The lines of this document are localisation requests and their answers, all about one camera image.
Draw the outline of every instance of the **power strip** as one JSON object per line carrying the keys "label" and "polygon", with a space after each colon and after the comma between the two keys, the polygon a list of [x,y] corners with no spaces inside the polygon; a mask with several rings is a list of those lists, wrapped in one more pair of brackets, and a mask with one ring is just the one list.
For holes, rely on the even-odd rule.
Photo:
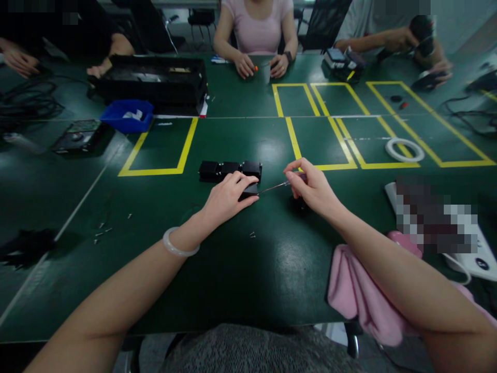
{"label": "power strip", "polygon": [[[397,187],[396,184],[389,183],[385,186],[385,192],[387,193],[388,199],[392,205],[393,211],[397,214]],[[459,224],[462,221],[464,227],[464,234],[466,235],[476,235],[477,237],[477,247],[476,252],[472,253],[447,253],[450,257],[455,259],[460,265],[462,265],[470,275],[475,277],[481,277],[490,281],[497,281],[497,262],[493,256],[492,250],[488,245],[483,232],[481,231],[478,224],[471,224],[471,215],[457,214],[457,205],[445,205],[444,210],[448,212],[449,215],[457,219]],[[464,273],[458,264],[454,263],[448,258],[445,258],[448,266],[453,270]]]}

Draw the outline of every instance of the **pink shirt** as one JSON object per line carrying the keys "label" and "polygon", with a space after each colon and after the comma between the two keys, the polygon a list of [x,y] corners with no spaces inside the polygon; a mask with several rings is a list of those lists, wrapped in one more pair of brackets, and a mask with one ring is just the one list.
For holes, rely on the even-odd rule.
{"label": "pink shirt", "polygon": [[249,16],[244,0],[223,0],[233,16],[238,49],[247,54],[277,54],[281,23],[294,7],[293,0],[273,0],[271,15],[265,20]]}

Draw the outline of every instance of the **white device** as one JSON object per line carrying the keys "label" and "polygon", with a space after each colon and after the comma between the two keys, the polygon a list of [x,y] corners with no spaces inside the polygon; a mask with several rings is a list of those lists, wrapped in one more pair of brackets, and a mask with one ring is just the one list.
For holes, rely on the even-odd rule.
{"label": "white device", "polygon": [[[397,209],[396,184],[394,182],[387,184],[385,186],[385,192],[392,204],[394,212],[400,214],[400,211]],[[454,224],[457,223],[459,226],[463,227],[463,232],[458,233],[474,235],[474,237],[476,237],[476,248],[471,253],[444,254],[448,266],[458,272],[468,272],[471,276],[497,281],[497,262],[483,232],[478,224],[472,223],[472,216],[470,214],[460,213],[463,209],[459,207],[460,206],[458,205],[444,205],[444,214],[450,215],[451,221],[454,222]],[[422,234],[417,234],[417,236],[422,240]]]}

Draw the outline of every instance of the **hand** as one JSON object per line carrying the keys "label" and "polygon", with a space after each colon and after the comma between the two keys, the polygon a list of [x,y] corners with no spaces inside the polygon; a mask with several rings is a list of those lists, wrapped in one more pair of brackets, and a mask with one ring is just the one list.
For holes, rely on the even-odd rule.
{"label": "hand", "polygon": [[254,182],[255,176],[246,176],[239,171],[227,174],[224,180],[211,190],[205,206],[202,208],[204,220],[214,229],[234,217],[245,207],[256,202],[259,197],[252,196],[238,202],[242,192]]}
{"label": "hand", "polygon": [[101,76],[105,74],[107,70],[109,70],[111,67],[112,63],[110,62],[110,59],[107,57],[100,66],[93,66],[86,69],[86,73],[88,75],[93,75],[97,79],[100,79]]}
{"label": "hand", "polygon": [[289,63],[288,57],[284,54],[275,56],[269,63],[269,66],[276,64],[276,66],[271,69],[271,78],[279,79],[285,75]]}
{"label": "hand", "polygon": [[[291,172],[295,168],[302,168],[307,175],[307,184],[296,174]],[[291,191],[294,198],[304,198],[305,203],[322,217],[344,208],[335,196],[333,190],[326,180],[325,174],[318,170],[305,158],[293,161],[283,170],[286,178],[290,181]]]}
{"label": "hand", "polygon": [[385,36],[385,49],[393,53],[407,52],[418,45],[419,41],[409,27],[389,30]]}
{"label": "hand", "polygon": [[444,85],[447,82],[447,80],[452,78],[452,76],[453,76],[452,67],[453,67],[453,65],[447,59],[443,59],[443,60],[435,63],[435,65],[433,65],[433,67],[430,70],[430,74],[440,73],[441,71],[445,72],[445,76],[440,76],[440,77],[436,78],[436,81],[438,81],[440,83],[437,84],[435,86],[435,88],[438,88],[438,87]]}
{"label": "hand", "polygon": [[39,74],[36,69],[39,61],[29,54],[15,49],[4,50],[5,64],[16,71],[23,78],[29,78],[31,74]]}
{"label": "hand", "polygon": [[249,75],[254,76],[255,67],[247,54],[240,53],[235,59],[235,66],[237,67],[238,74],[243,79],[248,78]]}

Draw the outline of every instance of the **woman in pink shirt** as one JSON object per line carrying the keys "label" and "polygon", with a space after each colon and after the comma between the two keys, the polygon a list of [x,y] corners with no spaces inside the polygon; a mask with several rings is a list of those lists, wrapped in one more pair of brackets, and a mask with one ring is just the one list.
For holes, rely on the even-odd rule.
{"label": "woman in pink shirt", "polygon": [[[299,45],[293,8],[293,0],[223,0],[214,50],[233,61],[243,79],[255,71],[249,54],[276,54],[270,62],[271,66],[276,64],[271,77],[281,78],[295,59]],[[233,30],[239,49],[228,42]],[[278,55],[282,31],[285,52]]]}

